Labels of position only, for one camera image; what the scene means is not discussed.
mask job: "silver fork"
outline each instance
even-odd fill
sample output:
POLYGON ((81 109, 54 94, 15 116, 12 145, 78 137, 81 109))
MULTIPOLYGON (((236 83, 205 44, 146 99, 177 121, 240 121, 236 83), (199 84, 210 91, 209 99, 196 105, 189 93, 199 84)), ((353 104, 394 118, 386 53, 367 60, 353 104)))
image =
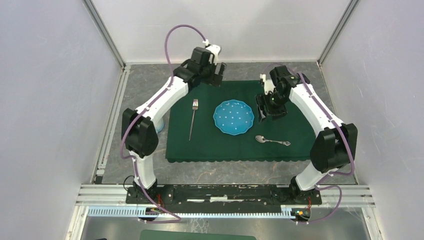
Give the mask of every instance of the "silver fork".
POLYGON ((193 117, 191 118, 190 136, 188 137, 189 141, 192 139, 193 122, 195 120, 195 113, 197 109, 199 109, 199 100, 193 99, 193 117))

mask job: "silver spoon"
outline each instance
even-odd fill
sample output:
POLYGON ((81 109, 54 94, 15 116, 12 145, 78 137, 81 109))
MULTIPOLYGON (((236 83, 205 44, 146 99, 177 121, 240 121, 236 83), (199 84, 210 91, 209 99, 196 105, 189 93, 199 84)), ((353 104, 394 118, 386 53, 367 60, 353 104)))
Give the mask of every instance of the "silver spoon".
POLYGON ((268 139, 265 139, 265 137, 261 136, 261 135, 257 135, 254 138, 256 139, 256 141, 260 142, 261 144, 264 144, 266 142, 279 143, 279 144, 286 145, 286 146, 290 146, 290 144, 291 144, 289 141, 268 140, 268 139))

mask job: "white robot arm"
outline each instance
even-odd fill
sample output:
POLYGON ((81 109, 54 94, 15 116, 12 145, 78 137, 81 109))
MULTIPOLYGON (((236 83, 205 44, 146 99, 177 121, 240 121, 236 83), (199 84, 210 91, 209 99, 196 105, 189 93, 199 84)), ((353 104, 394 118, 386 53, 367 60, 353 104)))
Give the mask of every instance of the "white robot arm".
POLYGON ((342 130, 353 157, 358 130, 354 124, 345 124, 328 109, 306 76, 293 75, 286 66, 275 67, 270 76, 271 79, 266 79, 265 74, 260 75, 264 94, 256 96, 259 121, 262 122, 266 117, 277 119, 285 116, 288 114, 285 103, 291 101, 306 117, 316 136, 310 151, 311 163, 290 183, 294 195, 298 195, 313 190, 325 175, 350 162, 345 145, 334 124, 342 130))
POLYGON ((154 126, 161 125, 164 114, 189 91, 201 82, 219 86, 222 82, 225 63, 222 63, 219 73, 215 74, 218 55, 221 47, 205 43, 205 48, 196 47, 191 58, 184 61, 174 70, 165 85, 146 103, 135 110, 126 109, 122 116, 122 137, 131 122, 141 114, 137 124, 130 130, 125 139, 129 154, 134 156, 134 170, 143 188, 149 189, 156 182, 153 169, 153 152, 158 145, 158 136, 154 126))

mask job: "green placemat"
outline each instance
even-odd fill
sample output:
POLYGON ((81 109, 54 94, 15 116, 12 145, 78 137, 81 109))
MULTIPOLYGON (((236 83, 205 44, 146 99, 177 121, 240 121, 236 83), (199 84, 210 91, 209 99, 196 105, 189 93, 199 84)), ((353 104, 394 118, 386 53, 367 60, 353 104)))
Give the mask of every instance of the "green placemat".
POLYGON ((253 236, 143 230, 140 240, 256 240, 253 236))
POLYGON ((286 103, 288 114, 278 120, 258 123, 256 94, 264 89, 258 80, 223 81, 221 87, 201 84, 181 98, 169 116, 166 158, 169 162, 199 161, 304 161, 309 159, 315 141, 314 130, 293 103, 286 103), (198 99, 191 141, 190 124, 193 99, 198 99), (249 105, 255 114, 253 126, 244 134, 221 132, 213 119, 215 108, 227 100, 239 100, 249 105), (269 140, 289 141, 290 146, 274 142, 259 143, 256 135, 269 140))

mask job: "enclosure wall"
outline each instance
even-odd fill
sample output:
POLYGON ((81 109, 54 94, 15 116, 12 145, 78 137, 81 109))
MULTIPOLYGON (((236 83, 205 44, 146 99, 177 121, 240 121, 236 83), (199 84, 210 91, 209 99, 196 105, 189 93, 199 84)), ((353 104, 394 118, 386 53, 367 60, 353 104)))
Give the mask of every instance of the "enclosure wall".
MULTIPOLYGON (((164 40, 175 25, 197 27, 222 46, 220 59, 235 62, 315 61, 349 0, 93 0, 126 62, 164 63, 164 40)), ((178 30, 171 59, 190 57, 201 38, 178 30)))
POLYGON ((356 165, 387 239, 424 233, 424 2, 361 1, 323 74, 341 119, 359 130, 356 165))
POLYGON ((120 67, 81 0, 0 3, 0 239, 64 239, 120 67))

